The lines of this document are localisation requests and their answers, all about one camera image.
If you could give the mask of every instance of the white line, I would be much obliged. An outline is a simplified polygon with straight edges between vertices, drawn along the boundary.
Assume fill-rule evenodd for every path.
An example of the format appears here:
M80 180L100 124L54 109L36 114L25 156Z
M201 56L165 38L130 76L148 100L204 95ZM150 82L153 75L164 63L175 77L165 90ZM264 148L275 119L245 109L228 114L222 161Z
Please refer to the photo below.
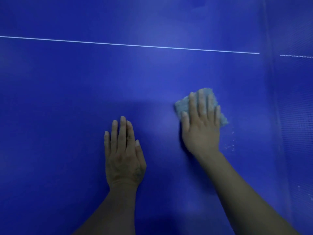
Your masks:
M98 42L86 42L86 41L74 41L74 40L61 40L61 39L38 39L38 38L13 37L13 36L0 36L0 38L7 38L7 39L32 39L32 40L45 40L45 41L56 41L56 42L70 42L70 43L93 43L93 44L119 45L119 46L133 46L133 47L149 47L149 48L170 48L170 49L197 50L197 51L208 51L208 52L223 52L223 53L236 53L236 54L251 54L251 55L259 55L259 54L260 54L260 53L238 52L238 51L224 51L224 50L210 50L210 49L196 49L196 48L160 47L160 46L133 45L133 44L120 44L120 43L98 43Z
M295 57L295 58L309 58L309 59L313 59L313 57L311 56L298 56L298 55L280 55L282 57Z

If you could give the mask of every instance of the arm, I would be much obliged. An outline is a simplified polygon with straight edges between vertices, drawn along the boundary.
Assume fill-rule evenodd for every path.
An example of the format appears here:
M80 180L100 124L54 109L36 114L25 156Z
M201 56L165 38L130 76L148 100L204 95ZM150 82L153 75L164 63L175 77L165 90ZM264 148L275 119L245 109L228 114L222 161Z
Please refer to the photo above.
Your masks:
M200 92L197 109L191 93L189 111L190 119L187 113L182 115L183 141L212 180L234 231L237 234L298 234L219 152L221 108L214 109L212 96L208 97L206 107L203 92Z
M117 128L117 121L113 121L111 140L109 132L104 135L105 173L110 192L73 235L135 235L136 191L147 165L131 123L121 117L119 135Z

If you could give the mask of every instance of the blue wall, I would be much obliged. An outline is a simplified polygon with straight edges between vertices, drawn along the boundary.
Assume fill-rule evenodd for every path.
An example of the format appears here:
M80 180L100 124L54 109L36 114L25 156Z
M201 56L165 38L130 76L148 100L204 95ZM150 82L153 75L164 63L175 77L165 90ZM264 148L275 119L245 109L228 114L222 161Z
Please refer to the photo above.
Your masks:
M81 225L108 192L103 134L124 115L147 161L137 234L233 234L207 176L181 148L173 108L210 87L230 121L221 151L309 234L313 59L280 56L313 56L309 7L0 0L0 233L70 234Z

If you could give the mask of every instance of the wrist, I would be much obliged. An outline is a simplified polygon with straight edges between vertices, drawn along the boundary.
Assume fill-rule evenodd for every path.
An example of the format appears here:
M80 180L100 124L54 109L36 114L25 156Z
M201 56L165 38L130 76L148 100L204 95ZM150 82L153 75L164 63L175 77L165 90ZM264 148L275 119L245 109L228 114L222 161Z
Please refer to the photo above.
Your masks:
M114 193L136 193L137 192L137 186L127 184L127 183L115 183L110 186L110 192Z
M214 165L218 163L224 155L217 150L210 150L209 152L200 154L197 158L201 166L205 167L207 165Z

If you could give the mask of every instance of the finger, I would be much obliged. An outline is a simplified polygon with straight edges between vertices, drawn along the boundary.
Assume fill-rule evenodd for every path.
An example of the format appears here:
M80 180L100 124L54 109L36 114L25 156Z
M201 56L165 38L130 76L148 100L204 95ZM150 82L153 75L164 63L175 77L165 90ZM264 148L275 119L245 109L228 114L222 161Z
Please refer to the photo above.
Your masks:
M189 95L189 114L191 124L198 121L199 116L196 107L195 94L193 92L191 92Z
M133 125L131 122L127 121L127 142L126 142L126 150L129 150L130 152L134 152L135 149L135 134Z
M136 146L136 156L138 158L139 164L143 170L146 170L147 169L146 160L145 157L143 156L143 151L141 149L138 139L136 140L135 146Z
M105 153L105 158L108 158L111 153L110 133L108 131L105 131L104 133L104 153Z
M120 118L120 126L119 126L119 134L118 134L118 146L117 150L120 152L124 152L126 149L126 118L121 116Z
M211 123L214 123L214 102L213 95L208 95L208 119Z
M215 122L214 124L219 128L221 121L221 106L217 106L215 109Z
M198 113L199 113L200 119L202 120L207 119L207 111L205 109L205 99L204 99L203 89L199 90Z
M187 114L187 112L185 111L182 112L181 121L182 121L182 131L188 132L189 127L190 127L190 122L189 122L189 115Z
M116 120L112 122L112 131L111 131L111 151L116 152L117 150L117 128L118 123Z

